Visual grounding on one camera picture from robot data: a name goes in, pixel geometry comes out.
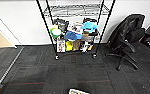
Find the clutter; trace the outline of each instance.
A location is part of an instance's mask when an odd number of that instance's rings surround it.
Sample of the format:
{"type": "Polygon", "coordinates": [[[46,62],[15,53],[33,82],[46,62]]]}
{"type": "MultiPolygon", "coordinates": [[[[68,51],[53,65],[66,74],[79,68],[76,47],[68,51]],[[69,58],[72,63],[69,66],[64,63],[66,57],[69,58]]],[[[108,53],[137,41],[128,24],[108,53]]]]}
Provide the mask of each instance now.
{"type": "Polygon", "coordinates": [[[65,40],[57,38],[57,52],[65,52],[65,40]]]}
{"type": "Polygon", "coordinates": [[[79,50],[80,40],[73,41],[73,51],[79,50]]]}
{"type": "Polygon", "coordinates": [[[71,51],[73,49],[72,43],[70,41],[66,42],[66,51],[71,51]]]}
{"type": "Polygon", "coordinates": [[[54,38],[58,38],[60,35],[62,35],[62,31],[58,29],[57,25],[51,26],[49,32],[54,38]]]}
{"type": "Polygon", "coordinates": [[[83,23],[83,26],[81,28],[86,32],[92,33],[95,29],[97,29],[97,25],[93,22],[87,21],[83,23]]]}
{"type": "Polygon", "coordinates": [[[69,21],[57,18],[54,20],[53,24],[58,25],[58,29],[60,29],[64,33],[67,31],[69,21]]]}
{"type": "Polygon", "coordinates": [[[74,32],[67,31],[64,38],[70,39],[70,40],[77,40],[77,36],[74,32]]]}
{"type": "Polygon", "coordinates": [[[67,27],[67,30],[74,32],[76,34],[82,34],[83,30],[82,30],[81,26],[82,26],[82,24],[80,24],[80,23],[70,21],[69,25],[67,27]]]}

